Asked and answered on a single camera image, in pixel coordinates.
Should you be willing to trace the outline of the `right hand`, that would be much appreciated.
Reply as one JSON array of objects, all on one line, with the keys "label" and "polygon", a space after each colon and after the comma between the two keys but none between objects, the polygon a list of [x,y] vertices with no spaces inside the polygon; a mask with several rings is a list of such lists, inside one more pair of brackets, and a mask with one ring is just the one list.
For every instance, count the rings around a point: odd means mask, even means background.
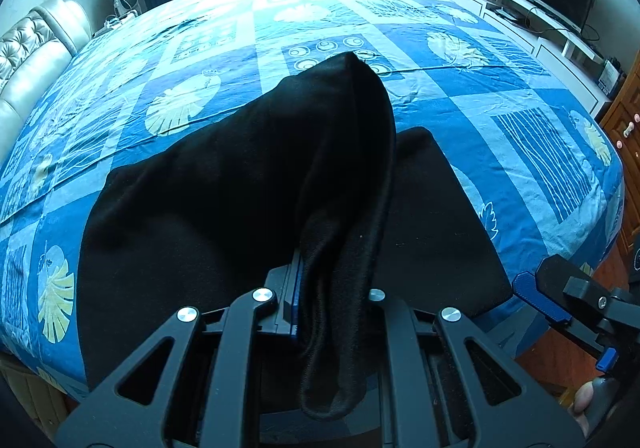
[{"label": "right hand", "polygon": [[593,394],[593,382],[585,383],[578,388],[574,396],[574,402],[570,405],[570,408],[568,408],[570,415],[578,423],[585,437],[588,436],[589,432],[589,421],[586,417],[586,410],[593,400]]}]

